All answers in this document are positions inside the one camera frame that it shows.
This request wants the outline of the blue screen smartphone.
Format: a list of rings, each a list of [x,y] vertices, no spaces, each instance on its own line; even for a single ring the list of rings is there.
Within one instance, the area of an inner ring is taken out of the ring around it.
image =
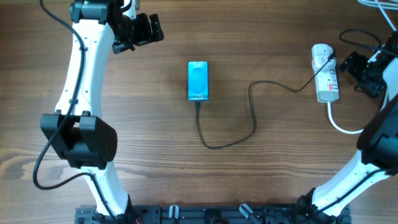
[[[209,99],[209,75],[207,61],[188,62],[188,100],[206,101]]]

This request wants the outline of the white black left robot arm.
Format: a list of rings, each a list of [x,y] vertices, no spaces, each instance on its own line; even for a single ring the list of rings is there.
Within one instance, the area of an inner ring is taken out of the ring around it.
[[[118,137],[102,119],[101,95],[109,54],[163,40],[159,17],[139,12],[137,1],[86,0],[71,3],[70,19],[66,28],[73,45],[65,86],[55,111],[40,120],[45,148],[77,170],[96,200],[77,223],[139,223],[116,172]]]

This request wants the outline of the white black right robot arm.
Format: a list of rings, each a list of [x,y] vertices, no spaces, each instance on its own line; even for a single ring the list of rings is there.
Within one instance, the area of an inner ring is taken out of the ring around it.
[[[384,92],[380,112],[359,132],[353,158],[327,183],[302,196],[293,223],[339,223],[342,211],[375,183],[397,175],[397,31],[368,45],[371,58],[352,52],[339,66],[371,98]]]

